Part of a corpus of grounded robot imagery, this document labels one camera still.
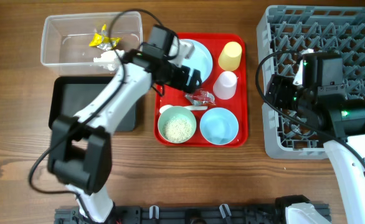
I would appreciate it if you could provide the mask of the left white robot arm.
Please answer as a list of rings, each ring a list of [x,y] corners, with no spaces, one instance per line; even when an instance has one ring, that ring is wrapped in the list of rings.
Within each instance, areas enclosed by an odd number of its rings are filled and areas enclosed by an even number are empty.
[[[111,137],[154,83],[186,93],[200,87],[199,71],[182,64],[194,51],[193,46],[182,47],[168,57],[144,47],[124,53],[117,74],[91,103],[72,117],[59,116],[53,122],[47,169],[75,195],[74,222],[117,222],[105,186],[112,167]]]

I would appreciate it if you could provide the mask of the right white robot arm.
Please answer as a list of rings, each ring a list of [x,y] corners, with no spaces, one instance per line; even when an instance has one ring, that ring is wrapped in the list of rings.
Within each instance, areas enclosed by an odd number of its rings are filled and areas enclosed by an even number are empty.
[[[365,101],[346,98],[344,85],[312,81],[298,87],[272,75],[264,102],[286,119],[315,132],[338,180],[348,223],[365,223]]]

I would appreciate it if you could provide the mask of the light blue bowl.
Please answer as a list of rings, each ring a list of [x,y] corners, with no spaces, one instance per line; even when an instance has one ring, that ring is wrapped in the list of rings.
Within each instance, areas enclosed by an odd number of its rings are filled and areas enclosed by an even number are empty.
[[[207,142],[222,146],[229,144],[237,137],[239,122],[228,109],[212,108],[203,114],[199,128]]]

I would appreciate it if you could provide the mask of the green bowl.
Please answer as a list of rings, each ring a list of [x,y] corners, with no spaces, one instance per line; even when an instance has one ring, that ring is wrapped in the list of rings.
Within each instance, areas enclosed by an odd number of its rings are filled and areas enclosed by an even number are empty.
[[[158,131],[170,143],[181,144],[190,140],[196,132],[196,117],[189,109],[171,106],[160,113]]]

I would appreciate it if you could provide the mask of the white rice grains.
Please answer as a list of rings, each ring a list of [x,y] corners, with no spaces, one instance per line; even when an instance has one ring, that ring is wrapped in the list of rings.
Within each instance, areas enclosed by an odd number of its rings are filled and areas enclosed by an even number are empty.
[[[163,135],[172,143],[187,141],[194,133],[192,123],[186,118],[171,118],[164,124]]]

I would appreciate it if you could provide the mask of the red silver foil wrapper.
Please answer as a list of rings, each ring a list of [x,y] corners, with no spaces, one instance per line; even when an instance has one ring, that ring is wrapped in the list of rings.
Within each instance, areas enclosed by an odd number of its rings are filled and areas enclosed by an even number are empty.
[[[209,91],[199,89],[194,93],[186,93],[185,98],[194,106],[215,106],[215,96]]]

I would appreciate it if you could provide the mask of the yellow foil wrapper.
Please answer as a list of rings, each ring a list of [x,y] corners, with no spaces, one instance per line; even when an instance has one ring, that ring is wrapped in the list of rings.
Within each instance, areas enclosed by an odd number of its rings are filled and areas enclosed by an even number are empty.
[[[111,37],[109,38],[107,32],[107,25],[104,24],[102,26],[100,33],[95,33],[93,39],[89,43],[90,47],[97,47],[104,51],[113,50],[118,43],[120,42],[120,37]]]

